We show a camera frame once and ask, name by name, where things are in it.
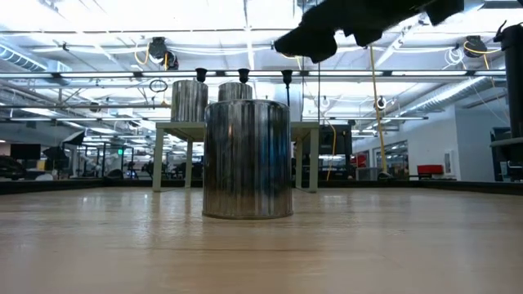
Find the shiny metal can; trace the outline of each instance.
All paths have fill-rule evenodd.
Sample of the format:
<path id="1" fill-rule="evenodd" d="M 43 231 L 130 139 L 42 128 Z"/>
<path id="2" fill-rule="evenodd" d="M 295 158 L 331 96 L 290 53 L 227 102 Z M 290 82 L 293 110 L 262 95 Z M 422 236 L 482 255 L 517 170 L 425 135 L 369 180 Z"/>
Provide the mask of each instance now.
<path id="1" fill-rule="evenodd" d="M 208 103 L 208 86 L 197 81 L 172 84 L 171 121 L 203 122 Z"/>
<path id="2" fill-rule="evenodd" d="M 287 105 L 230 100 L 205 111 L 203 214 L 227 219 L 291 216 Z"/>
<path id="3" fill-rule="evenodd" d="M 241 82 L 226 82 L 218 88 L 218 102 L 226 100 L 251 100 L 253 88 Z"/>

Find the wooden floor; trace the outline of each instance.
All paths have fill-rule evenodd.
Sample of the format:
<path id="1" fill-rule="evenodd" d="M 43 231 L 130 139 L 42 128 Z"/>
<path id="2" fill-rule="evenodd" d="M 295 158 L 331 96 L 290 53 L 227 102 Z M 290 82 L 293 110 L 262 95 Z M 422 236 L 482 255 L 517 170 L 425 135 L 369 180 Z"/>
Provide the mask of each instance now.
<path id="1" fill-rule="evenodd" d="M 215 220 L 202 190 L 0 196 L 0 293 L 522 293 L 523 197 L 294 191 L 294 216 Z"/>

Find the table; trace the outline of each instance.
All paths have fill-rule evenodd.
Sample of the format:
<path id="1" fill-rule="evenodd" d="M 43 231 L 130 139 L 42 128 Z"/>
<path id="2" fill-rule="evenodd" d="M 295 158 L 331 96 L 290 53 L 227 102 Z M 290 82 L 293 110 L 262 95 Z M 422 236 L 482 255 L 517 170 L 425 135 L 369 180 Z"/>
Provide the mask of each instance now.
<path id="1" fill-rule="evenodd" d="M 303 141 L 311 136 L 311 171 L 318 171 L 319 164 L 319 131 L 317 122 L 291 122 L 291 140 L 296 142 L 295 158 L 303 156 Z M 186 188 L 190 188 L 192 180 L 193 143 L 203 142 L 205 137 L 205 122 L 157 122 L 156 145 L 154 147 L 153 191 L 160 192 L 162 188 L 163 137 L 165 134 L 176 136 L 187 142 Z M 296 188 L 302 188 L 302 160 L 296 161 Z M 309 172 L 308 192 L 318 190 L 318 172 Z"/>

